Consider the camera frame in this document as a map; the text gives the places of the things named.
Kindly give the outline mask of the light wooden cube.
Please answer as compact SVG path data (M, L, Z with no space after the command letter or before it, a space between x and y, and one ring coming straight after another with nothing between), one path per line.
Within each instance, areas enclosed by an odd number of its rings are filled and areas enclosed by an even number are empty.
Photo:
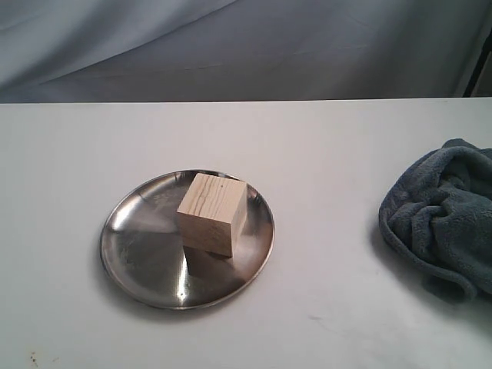
M177 210L183 244L199 251L233 256L248 216L248 185L197 173Z

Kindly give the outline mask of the blue fleece towel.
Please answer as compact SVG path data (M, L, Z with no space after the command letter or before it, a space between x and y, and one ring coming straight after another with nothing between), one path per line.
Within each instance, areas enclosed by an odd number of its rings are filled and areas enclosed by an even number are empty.
M435 294L490 294L491 150L456 138L419 158L381 202L378 227Z

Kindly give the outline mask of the round stainless steel plate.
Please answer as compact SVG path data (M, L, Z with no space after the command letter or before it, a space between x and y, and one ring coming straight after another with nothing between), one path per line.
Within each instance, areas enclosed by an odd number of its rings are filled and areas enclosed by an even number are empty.
M232 258L184 247L177 210L198 172L174 171L140 184L120 200L101 230L105 272L142 304L177 311L215 305L244 290L270 257L274 217L252 186Z

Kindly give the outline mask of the grey backdrop cloth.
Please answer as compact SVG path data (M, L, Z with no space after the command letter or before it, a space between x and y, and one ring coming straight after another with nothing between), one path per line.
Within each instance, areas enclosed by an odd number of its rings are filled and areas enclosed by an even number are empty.
M489 1L3 1L1 100L460 95Z

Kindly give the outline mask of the black stand pole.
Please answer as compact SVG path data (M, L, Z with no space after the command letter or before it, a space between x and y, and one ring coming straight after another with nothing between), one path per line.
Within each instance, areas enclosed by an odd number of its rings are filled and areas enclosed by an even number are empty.
M491 39L492 39L492 35L491 35L491 32L489 32L489 35L487 36L487 38L485 39L485 41L482 45L480 55L479 55L477 62L474 66L474 70L472 71L472 74L471 74L470 79L467 83L467 86L464 89L464 93L462 95L463 98L469 98L477 86L480 75L481 75L482 71L484 70L484 66L487 62L487 59L489 58L490 53L491 53Z

